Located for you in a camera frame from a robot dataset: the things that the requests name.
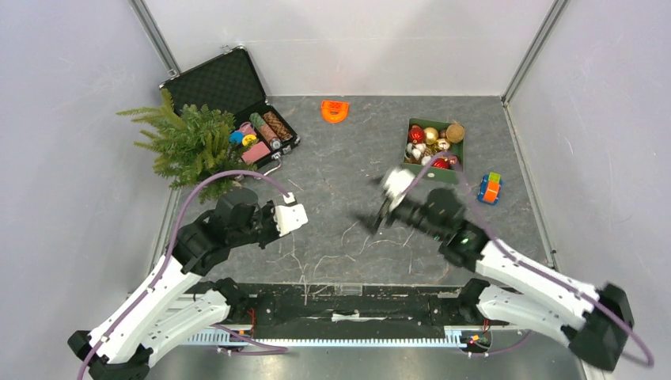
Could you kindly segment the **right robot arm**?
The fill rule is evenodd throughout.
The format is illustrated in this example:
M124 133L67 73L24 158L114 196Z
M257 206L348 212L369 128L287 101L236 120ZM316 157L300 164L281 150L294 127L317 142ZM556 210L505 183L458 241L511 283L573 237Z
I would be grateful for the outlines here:
M464 216L452 190L437 188L420 203L386 189L374 219L402 222L437 240L451 265L477 277L457 301L459 317L503 321L551 337L585 363L615 370L634 325L626 292L613 283L596 287L572 279L520 254Z

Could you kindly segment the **clear battery box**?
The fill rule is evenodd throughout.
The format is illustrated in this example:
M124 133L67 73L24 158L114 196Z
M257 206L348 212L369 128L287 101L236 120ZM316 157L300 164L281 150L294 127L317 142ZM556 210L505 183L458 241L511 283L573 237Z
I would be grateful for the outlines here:
M362 296L364 286L362 284L341 283L335 286L335 295L338 296Z

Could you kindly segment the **small green christmas tree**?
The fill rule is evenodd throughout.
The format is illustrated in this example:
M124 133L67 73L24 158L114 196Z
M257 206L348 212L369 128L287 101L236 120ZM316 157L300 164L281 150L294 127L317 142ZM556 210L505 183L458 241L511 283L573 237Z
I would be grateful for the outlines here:
M167 89L161 90L161 104L130 108L116 113L129 116L132 123L148 124L140 133L146 138L135 141L138 147L156 154L153 171L171 180L170 188L194 188L208 177L228 170L254 170L243 154L249 148L231 142L235 116L207 105L179 106Z

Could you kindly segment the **blue orange toy car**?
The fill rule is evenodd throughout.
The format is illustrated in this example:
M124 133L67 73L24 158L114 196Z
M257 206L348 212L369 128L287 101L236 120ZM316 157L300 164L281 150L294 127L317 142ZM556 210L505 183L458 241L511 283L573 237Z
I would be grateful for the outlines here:
M489 172L482 177L476 198L481 203L496 205L500 199L501 187L501 175L496 172Z

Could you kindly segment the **green ornament box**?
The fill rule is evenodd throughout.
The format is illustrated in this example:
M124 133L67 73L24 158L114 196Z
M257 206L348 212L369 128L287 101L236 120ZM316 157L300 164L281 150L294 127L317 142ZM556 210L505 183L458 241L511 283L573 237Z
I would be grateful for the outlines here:
M448 184L458 182L457 172L464 168L465 164L465 137L460 143L450 144L445 138L446 128L454 123L453 121L437 121L422 118L411 118L408 121L408 130L412 125L419 125L422 129L425 127L434 127L440 133L440 139L434 144L428 146L425 143L411 144L407 141L404 148L404 160L402 167L408 169L414 174L418 174L423 166L436 154L448 152L446 157L439 158L434 162L424 174L424 178L432 181L439 181Z

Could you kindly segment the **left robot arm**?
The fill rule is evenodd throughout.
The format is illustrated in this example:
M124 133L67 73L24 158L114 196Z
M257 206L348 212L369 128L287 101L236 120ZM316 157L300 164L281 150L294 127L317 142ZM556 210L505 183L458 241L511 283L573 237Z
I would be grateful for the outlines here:
M77 377L144 379L161 359L201 330L248 313L247 296L231 278L209 282L208 290L167 314L188 290L203 284L233 249L263 249L308 222L293 193L283 202L259 202L249 188L235 188L194 222L178 229L166 253L124 303L91 331L74 332L68 345L82 361Z

